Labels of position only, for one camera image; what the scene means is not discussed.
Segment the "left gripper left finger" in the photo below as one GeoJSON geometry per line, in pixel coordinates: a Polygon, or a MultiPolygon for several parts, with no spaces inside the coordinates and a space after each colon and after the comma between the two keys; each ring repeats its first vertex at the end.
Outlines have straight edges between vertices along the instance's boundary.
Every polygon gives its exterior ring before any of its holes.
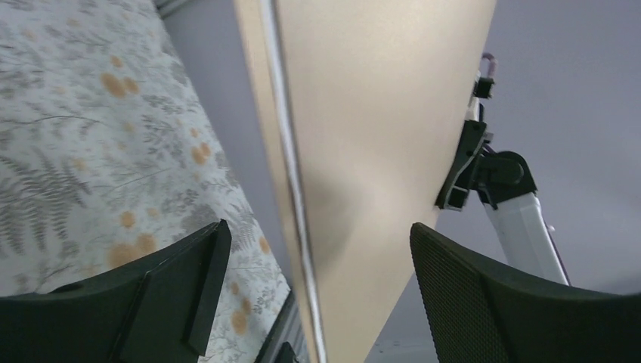
{"type": "Polygon", "coordinates": [[[3,362],[195,362],[231,254],[226,221],[50,293],[1,300],[3,362]]]}

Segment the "floral table mat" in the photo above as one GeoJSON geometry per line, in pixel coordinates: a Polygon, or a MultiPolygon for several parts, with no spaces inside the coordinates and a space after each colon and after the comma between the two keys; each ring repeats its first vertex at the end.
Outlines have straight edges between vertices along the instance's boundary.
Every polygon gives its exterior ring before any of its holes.
{"type": "Polygon", "coordinates": [[[253,362],[289,286],[152,1],[1,3],[1,294],[48,293],[224,219],[206,362],[253,362]]]}

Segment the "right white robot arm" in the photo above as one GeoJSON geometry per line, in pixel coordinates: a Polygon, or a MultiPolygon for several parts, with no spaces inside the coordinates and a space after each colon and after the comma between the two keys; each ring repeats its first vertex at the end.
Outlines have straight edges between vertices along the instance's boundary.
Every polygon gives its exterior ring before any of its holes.
{"type": "Polygon", "coordinates": [[[454,161],[435,204],[460,211],[476,192],[509,265],[530,275],[568,285],[570,280],[544,221],[537,186],[525,159],[491,149],[480,99],[471,97],[454,161]]]}

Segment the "beige notebook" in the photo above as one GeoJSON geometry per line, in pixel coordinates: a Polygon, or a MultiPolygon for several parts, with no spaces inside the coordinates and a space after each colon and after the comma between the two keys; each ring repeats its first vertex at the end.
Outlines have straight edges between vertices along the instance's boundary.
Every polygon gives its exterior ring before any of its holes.
{"type": "Polygon", "coordinates": [[[434,226],[493,1],[236,1],[312,362],[363,362],[434,226]]]}

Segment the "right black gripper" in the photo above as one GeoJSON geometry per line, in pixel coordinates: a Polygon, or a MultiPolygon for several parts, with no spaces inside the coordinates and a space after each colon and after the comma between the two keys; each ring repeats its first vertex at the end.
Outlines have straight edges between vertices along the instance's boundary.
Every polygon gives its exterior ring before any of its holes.
{"type": "Polygon", "coordinates": [[[487,149],[493,134],[486,128],[486,123],[465,121],[453,164],[435,201],[439,209],[460,211],[470,191],[476,191],[480,201],[492,209],[537,191],[531,170],[520,154],[487,149]]]}

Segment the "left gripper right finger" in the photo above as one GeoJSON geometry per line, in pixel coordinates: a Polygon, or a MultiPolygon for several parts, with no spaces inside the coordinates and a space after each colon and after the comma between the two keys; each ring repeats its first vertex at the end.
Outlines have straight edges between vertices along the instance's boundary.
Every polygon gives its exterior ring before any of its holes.
{"type": "Polygon", "coordinates": [[[548,281],[415,223],[410,249],[441,362],[638,362],[640,296],[548,281]]]}

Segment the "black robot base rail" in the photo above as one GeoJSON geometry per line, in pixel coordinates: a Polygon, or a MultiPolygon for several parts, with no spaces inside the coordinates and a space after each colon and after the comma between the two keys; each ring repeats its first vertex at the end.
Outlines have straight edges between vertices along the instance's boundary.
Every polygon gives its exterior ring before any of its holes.
{"type": "Polygon", "coordinates": [[[263,342],[255,363],[310,362],[299,306],[290,292],[269,334],[263,342]]]}

